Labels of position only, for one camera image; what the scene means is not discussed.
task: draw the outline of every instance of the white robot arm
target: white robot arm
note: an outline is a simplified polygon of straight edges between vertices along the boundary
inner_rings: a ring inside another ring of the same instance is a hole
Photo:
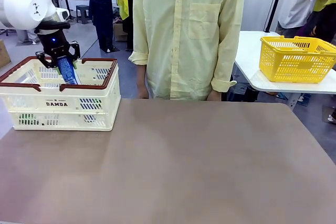
[[[0,28],[28,30],[43,20],[64,22],[66,9],[56,8],[51,0],[0,0]]]

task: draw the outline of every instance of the black stool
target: black stool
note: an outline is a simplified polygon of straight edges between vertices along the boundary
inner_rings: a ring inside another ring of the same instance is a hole
[[[89,6],[87,5],[76,5],[76,23],[78,22],[78,19],[82,21],[82,24],[87,24],[89,17],[86,14],[86,11],[89,11]]]

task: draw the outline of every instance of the person's left hand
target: person's left hand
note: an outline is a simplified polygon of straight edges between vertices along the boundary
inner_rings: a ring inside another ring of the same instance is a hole
[[[315,30],[316,30],[316,26],[314,27],[313,31],[311,31],[309,34],[311,37],[314,37],[316,35]]]
[[[221,102],[222,93],[212,90],[206,99],[208,102]]]

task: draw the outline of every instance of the yellow basket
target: yellow basket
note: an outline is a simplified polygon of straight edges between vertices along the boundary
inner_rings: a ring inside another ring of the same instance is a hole
[[[319,83],[336,63],[336,47],[321,39],[261,38],[259,67],[273,82]]]

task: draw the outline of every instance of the rolled sleeve cuff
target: rolled sleeve cuff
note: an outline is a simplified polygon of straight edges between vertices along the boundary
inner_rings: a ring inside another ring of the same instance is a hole
[[[236,85],[236,81],[221,81],[216,78],[212,79],[211,85],[213,90],[217,92],[226,93],[230,87]]]
[[[133,64],[136,65],[147,65],[148,54],[143,54],[141,52],[133,52],[128,58]]]

